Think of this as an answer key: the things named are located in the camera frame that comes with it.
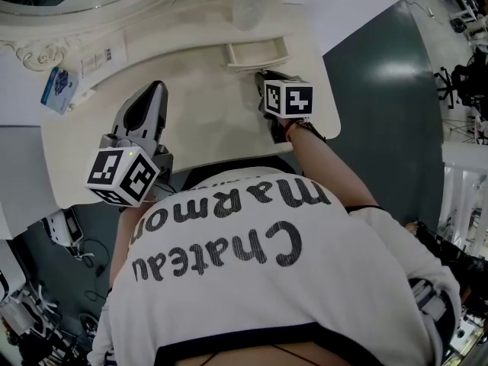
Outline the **white printed shirt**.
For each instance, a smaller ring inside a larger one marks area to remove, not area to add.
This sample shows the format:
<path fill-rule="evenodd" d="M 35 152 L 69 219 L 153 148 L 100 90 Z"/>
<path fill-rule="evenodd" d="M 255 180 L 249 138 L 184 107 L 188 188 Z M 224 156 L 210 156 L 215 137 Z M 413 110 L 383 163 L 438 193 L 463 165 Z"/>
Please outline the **white printed shirt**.
<path fill-rule="evenodd" d="M 275 169 L 224 172 L 144 213 L 90 366 L 173 366 L 312 343 L 356 366 L 440 366 L 459 284 L 381 207 Z"/>

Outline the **white shelving rack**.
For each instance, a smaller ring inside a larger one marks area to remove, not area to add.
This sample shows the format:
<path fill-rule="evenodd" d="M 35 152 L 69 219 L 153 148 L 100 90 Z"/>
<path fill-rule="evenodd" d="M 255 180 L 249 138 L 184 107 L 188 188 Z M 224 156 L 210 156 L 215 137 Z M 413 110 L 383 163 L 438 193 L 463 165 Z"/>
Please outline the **white shelving rack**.
<path fill-rule="evenodd" d="M 488 146 L 446 141 L 438 230 L 469 255 L 488 260 Z"/>

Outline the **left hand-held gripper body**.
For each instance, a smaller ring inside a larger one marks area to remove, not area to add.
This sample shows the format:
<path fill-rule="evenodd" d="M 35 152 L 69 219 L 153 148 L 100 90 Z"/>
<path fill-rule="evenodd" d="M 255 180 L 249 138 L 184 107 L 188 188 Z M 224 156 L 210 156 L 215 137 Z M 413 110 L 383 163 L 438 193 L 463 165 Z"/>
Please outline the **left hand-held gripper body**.
<path fill-rule="evenodd" d="M 156 182 L 169 182 L 173 160 L 147 130 L 141 136 L 105 134 L 85 187 L 107 204 L 138 207 Z"/>

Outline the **white device with screen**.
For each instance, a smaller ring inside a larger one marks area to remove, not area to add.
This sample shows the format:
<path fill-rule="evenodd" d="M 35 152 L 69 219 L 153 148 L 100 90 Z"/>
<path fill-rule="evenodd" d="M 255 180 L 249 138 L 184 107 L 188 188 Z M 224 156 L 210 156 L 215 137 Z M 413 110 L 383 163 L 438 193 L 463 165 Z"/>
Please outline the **white device with screen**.
<path fill-rule="evenodd" d="M 72 208 L 58 210 L 42 219 L 50 240 L 63 247 L 76 247 L 83 238 L 82 229 Z"/>

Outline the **black trousers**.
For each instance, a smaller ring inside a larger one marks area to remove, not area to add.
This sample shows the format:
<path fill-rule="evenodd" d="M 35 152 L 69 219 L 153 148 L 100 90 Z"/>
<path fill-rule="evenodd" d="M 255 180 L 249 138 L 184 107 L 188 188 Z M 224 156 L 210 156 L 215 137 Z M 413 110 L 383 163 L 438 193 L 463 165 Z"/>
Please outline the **black trousers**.
<path fill-rule="evenodd" d="M 226 162 L 218 162 L 211 165 L 202 165 L 192 169 L 181 189 L 186 191 L 190 188 L 194 188 L 204 180 L 207 180 L 222 172 L 235 171 L 251 167 L 269 167 L 272 169 L 277 169 L 280 172 L 296 174 L 295 168 L 285 159 L 277 155 L 237 159 Z"/>

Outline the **blue printed packet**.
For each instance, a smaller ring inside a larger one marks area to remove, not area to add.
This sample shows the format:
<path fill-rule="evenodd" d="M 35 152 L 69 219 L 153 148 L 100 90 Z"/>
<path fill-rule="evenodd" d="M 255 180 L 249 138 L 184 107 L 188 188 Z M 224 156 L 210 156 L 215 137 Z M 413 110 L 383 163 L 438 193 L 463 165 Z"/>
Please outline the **blue printed packet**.
<path fill-rule="evenodd" d="M 71 104 L 79 83 L 76 72 L 54 67 L 49 75 L 40 103 L 59 115 L 64 115 Z"/>

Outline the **clear glass vase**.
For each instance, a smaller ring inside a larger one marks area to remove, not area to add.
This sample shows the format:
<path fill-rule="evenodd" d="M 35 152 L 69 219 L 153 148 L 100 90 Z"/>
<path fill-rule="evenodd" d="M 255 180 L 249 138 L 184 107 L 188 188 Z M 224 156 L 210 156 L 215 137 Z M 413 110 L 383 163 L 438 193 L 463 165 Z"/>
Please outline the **clear glass vase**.
<path fill-rule="evenodd" d="M 233 0 L 233 24 L 241 31 L 250 31 L 264 17 L 270 0 Z"/>

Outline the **black office chair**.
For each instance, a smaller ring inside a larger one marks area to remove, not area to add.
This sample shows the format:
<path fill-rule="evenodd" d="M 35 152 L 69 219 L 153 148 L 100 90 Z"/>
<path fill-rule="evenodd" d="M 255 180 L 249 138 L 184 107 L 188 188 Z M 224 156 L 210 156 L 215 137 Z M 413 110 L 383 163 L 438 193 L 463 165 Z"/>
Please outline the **black office chair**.
<path fill-rule="evenodd" d="M 488 110 L 488 54 L 476 47 L 468 63 L 456 65 L 451 73 L 445 67 L 434 73 L 434 77 L 444 85 L 437 88 L 440 101 L 448 99 L 448 108 L 454 104 L 475 107 L 481 114 Z"/>

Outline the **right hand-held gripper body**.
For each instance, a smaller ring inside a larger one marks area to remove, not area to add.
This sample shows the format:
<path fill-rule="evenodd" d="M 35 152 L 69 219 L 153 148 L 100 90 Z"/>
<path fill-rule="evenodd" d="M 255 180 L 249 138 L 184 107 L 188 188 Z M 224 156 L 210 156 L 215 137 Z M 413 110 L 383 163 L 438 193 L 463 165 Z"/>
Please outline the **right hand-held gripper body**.
<path fill-rule="evenodd" d="M 309 82 L 265 81 L 264 107 L 258 109 L 268 121 L 273 143 L 285 143 L 278 119 L 308 118 L 313 113 L 313 86 Z"/>

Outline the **small cream drawer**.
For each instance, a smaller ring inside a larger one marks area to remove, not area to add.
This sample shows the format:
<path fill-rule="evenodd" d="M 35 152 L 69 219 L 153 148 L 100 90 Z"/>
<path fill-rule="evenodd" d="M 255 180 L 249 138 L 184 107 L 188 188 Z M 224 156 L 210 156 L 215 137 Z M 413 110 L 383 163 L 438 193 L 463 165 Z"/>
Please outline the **small cream drawer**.
<path fill-rule="evenodd" d="M 236 72 L 270 69 L 286 63 L 290 58 L 284 37 L 244 43 L 228 43 L 227 68 Z"/>

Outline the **person's right forearm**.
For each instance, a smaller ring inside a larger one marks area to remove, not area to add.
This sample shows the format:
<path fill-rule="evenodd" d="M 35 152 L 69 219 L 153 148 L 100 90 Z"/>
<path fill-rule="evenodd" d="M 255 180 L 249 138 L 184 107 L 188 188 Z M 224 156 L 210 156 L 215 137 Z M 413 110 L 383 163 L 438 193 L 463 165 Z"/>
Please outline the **person's right forearm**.
<path fill-rule="evenodd" d="M 365 183 L 304 122 L 289 122 L 285 131 L 305 176 L 330 191 L 343 207 L 380 207 Z"/>

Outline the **white paper label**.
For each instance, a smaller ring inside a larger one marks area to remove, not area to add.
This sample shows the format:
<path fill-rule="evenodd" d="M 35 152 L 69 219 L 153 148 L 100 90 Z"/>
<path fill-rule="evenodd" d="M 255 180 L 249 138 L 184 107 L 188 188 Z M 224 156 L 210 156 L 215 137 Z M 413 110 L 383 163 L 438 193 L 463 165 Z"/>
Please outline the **white paper label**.
<path fill-rule="evenodd" d="M 127 61 L 125 47 L 106 46 L 84 53 L 80 60 L 83 79 L 108 77 Z"/>

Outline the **cream ornate dressing table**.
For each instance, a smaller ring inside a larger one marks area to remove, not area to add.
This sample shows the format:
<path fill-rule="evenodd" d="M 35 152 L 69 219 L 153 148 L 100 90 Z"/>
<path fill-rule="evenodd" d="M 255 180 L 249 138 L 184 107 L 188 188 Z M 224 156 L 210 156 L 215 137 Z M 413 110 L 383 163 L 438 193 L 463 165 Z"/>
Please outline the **cream ornate dressing table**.
<path fill-rule="evenodd" d="M 110 130 L 121 105 L 155 80 L 169 90 L 162 143 L 173 153 L 175 171 L 287 151 L 288 144 L 271 141 L 258 112 L 257 71 L 227 68 L 228 43 L 284 37 L 291 58 L 270 69 L 310 82 L 313 123 L 329 139 L 339 135 L 336 103 L 306 8 L 270 0 L 256 27 L 239 30 L 232 21 L 232 6 L 232 0 L 176 0 L 89 37 L 58 65 L 80 71 L 84 53 L 106 46 L 125 47 L 127 54 L 125 65 L 108 77 L 82 79 L 64 115 L 43 112 L 43 150 L 59 207 L 98 201 L 85 188 L 85 180 L 101 136 Z"/>

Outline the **person's left forearm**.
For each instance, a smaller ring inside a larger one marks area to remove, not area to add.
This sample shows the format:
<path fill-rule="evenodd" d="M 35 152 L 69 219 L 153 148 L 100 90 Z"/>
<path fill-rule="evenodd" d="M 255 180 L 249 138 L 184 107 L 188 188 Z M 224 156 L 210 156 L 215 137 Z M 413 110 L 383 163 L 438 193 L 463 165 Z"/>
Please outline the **person's left forearm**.
<path fill-rule="evenodd" d="M 140 207 L 128 207 L 119 216 L 117 226 L 117 237 L 114 244 L 113 256 L 109 276 L 109 288 L 112 288 L 114 281 L 127 260 L 130 240 L 135 232 L 140 219 L 147 212 L 153 203 L 145 202 Z"/>

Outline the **white boxy appliance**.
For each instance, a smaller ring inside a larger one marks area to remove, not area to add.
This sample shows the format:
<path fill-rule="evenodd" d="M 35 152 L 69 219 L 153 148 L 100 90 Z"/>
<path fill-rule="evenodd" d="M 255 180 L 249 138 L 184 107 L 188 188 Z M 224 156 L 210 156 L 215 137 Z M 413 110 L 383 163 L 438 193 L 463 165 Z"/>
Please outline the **white boxy appliance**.
<path fill-rule="evenodd" d="M 27 282 L 24 271 L 6 240 L 0 239 L 0 303 Z"/>

